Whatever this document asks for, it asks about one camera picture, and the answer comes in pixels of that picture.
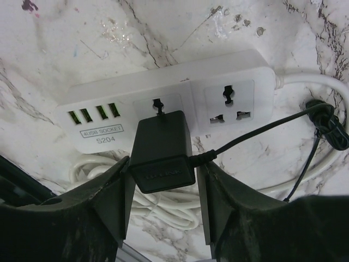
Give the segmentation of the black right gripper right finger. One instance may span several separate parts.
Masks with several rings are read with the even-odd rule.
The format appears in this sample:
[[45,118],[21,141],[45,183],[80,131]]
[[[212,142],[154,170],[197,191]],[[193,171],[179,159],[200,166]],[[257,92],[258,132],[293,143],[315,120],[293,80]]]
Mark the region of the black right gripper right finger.
[[348,261],[348,197],[286,203],[210,162],[197,168],[206,244],[216,261]]

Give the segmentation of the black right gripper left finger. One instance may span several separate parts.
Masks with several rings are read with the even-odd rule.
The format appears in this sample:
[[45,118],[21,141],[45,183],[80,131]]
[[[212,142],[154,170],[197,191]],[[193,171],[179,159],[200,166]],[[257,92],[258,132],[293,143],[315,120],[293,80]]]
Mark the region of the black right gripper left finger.
[[128,162],[55,196],[1,159],[1,261],[115,261],[133,198]]

